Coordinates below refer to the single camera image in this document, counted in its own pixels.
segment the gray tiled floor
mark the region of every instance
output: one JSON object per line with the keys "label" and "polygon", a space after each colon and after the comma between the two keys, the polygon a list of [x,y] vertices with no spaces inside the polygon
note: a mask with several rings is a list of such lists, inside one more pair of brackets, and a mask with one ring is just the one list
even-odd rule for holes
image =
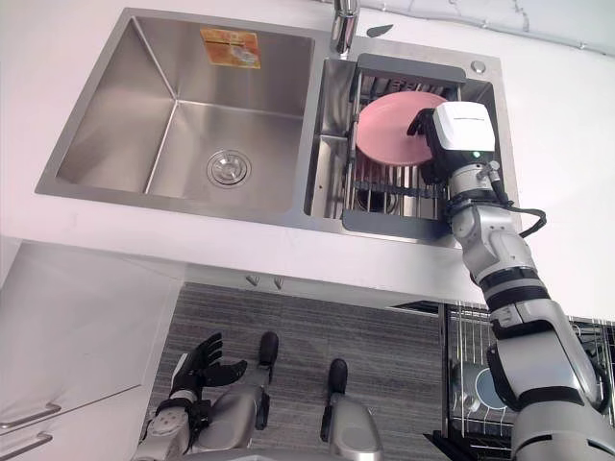
{"label": "gray tiled floor", "polygon": [[[424,437],[440,427],[438,323],[432,317],[187,284],[177,302],[150,408],[167,397],[175,363],[221,331],[224,357],[254,366],[258,340],[280,336],[269,426],[253,447],[326,451],[319,439],[330,362],[349,365],[347,393],[374,412],[386,459],[444,460]],[[207,389],[215,399],[220,389]]]}

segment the sticker label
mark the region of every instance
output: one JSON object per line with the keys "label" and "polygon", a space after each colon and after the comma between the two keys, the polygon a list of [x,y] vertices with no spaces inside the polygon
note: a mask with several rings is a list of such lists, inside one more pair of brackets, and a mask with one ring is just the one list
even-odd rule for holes
{"label": "sticker label", "polygon": [[254,32],[202,27],[201,37],[212,64],[260,69],[260,51]]}

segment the robotic arm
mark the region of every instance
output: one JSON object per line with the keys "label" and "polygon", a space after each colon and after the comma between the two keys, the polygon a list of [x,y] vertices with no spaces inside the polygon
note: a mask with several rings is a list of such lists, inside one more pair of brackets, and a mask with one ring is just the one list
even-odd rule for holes
{"label": "robotic arm", "polygon": [[[506,197],[486,108],[449,102],[424,109],[408,134],[424,135],[433,153],[422,167],[425,182],[449,184],[453,234],[489,307],[497,339],[489,367],[500,398],[519,412],[512,459],[615,460],[615,432],[601,414],[609,404],[596,378],[602,370],[538,277],[523,236],[545,224],[544,213],[515,208]],[[511,211],[540,219],[518,234]]]}

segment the pink plate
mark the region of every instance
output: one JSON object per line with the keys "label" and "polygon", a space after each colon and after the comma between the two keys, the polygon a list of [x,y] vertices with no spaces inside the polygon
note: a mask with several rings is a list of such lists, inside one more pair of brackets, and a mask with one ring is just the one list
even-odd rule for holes
{"label": "pink plate", "polygon": [[420,109],[446,100],[424,91],[387,94],[367,105],[358,117],[357,147],[378,163],[413,166],[431,159],[423,136],[408,136],[407,127]]}

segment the dish rack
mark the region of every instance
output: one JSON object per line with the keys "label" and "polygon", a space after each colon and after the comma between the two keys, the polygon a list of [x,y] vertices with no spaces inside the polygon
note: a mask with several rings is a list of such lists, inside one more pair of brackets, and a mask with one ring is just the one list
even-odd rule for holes
{"label": "dish rack", "polygon": [[443,219],[445,184],[425,184],[420,166],[376,163],[357,149],[359,114],[378,98],[399,91],[426,91],[461,100],[465,72],[443,64],[362,54],[350,91],[352,106],[344,169],[342,224],[349,231],[436,240],[450,228]]}
{"label": "dish rack", "polygon": [[[448,306],[441,309],[443,347],[443,425],[442,434],[452,442],[469,445],[479,460],[510,459],[510,436],[516,413],[509,408],[495,410],[483,404],[468,408],[452,384],[457,364],[473,363],[487,367],[485,351],[495,342],[485,306]],[[573,330],[585,350],[606,371],[611,384],[615,375],[615,323],[570,318]],[[463,367],[460,382],[464,386]],[[603,397],[602,380],[598,383]],[[615,395],[604,417],[615,426]]]}

